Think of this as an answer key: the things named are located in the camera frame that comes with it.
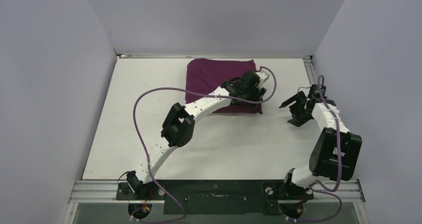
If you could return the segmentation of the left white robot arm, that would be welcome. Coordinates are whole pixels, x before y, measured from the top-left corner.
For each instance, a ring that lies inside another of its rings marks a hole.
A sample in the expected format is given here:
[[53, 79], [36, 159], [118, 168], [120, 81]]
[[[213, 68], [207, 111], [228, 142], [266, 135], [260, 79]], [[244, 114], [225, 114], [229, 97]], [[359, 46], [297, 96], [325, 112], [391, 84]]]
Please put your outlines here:
[[184, 105], [175, 103], [171, 106], [162, 123], [161, 139], [152, 148], [148, 148], [142, 138], [136, 121], [136, 109], [144, 96], [157, 91], [157, 89], [140, 95], [133, 106], [132, 118], [146, 159], [141, 164], [139, 175], [135, 170], [125, 172], [129, 193], [136, 199], [146, 197], [151, 188], [150, 183], [157, 183], [156, 172], [176, 149], [191, 141], [195, 125], [202, 118], [221, 108], [241, 105], [256, 109], [259, 104], [269, 101], [271, 97], [263, 99], [267, 91], [264, 84], [269, 78], [276, 80], [270, 69], [260, 67], [259, 71], [248, 70], [241, 77], [223, 82], [209, 94], [181, 89], [181, 92], [197, 96], [199, 99]]

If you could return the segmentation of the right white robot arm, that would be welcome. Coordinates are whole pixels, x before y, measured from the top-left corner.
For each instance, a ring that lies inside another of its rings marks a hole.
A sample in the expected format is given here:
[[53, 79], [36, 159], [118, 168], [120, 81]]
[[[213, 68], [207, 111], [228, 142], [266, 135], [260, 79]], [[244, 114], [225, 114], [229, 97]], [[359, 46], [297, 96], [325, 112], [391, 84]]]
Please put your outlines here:
[[328, 99], [325, 92], [326, 86], [311, 85], [308, 95], [300, 91], [280, 105], [288, 107], [292, 114], [288, 123], [300, 127], [315, 120], [321, 130], [308, 164], [291, 169], [285, 176], [281, 191], [289, 199], [304, 195], [312, 185], [320, 185], [325, 180], [336, 182], [333, 188], [325, 188], [333, 192], [338, 182], [353, 177], [362, 137], [344, 125], [336, 103]]

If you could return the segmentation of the purple cloth wrap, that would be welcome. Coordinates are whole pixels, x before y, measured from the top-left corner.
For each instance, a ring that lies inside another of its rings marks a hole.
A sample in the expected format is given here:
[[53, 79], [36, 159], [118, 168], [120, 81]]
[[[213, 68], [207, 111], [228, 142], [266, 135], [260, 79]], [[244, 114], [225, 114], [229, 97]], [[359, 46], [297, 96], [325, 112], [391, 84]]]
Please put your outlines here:
[[[186, 87], [191, 92], [209, 94], [223, 82], [235, 77], [241, 77], [247, 70], [256, 71], [253, 60], [226, 61], [211, 59], [194, 59], [187, 65]], [[192, 103], [201, 97], [185, 94], [186, 103]], [[239, 104], [230, 105], [215, 111], [215, 113], [259, 113], [263, 114], [262, 106], [251, 108]]]

